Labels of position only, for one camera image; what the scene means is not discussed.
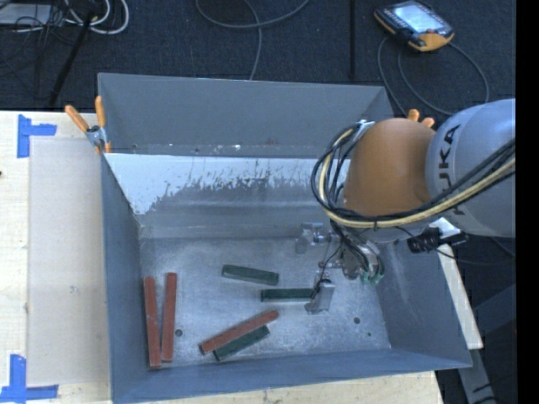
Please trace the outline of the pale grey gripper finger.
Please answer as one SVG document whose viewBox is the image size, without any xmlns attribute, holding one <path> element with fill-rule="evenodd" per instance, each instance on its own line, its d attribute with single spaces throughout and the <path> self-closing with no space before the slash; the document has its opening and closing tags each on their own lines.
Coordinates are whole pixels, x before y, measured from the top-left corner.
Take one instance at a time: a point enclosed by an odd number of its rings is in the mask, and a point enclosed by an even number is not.
<svg viewBox="0 0 539 404">
<path fill-rule="evenodd" d="M 301 234 L 295 240 L 295 253 L 305 254 L 309 247 L 324 244 L 326 240 L 322 222 L 302 223 Z"/>
<path fill-rule="evenodd" d="M 319 280 L 310 296 L 310 300 L 305 304 L 305 310 L 309 315 L 316 315 L 328 311 L 336 285 L 330 279 Z"/>
</svg>

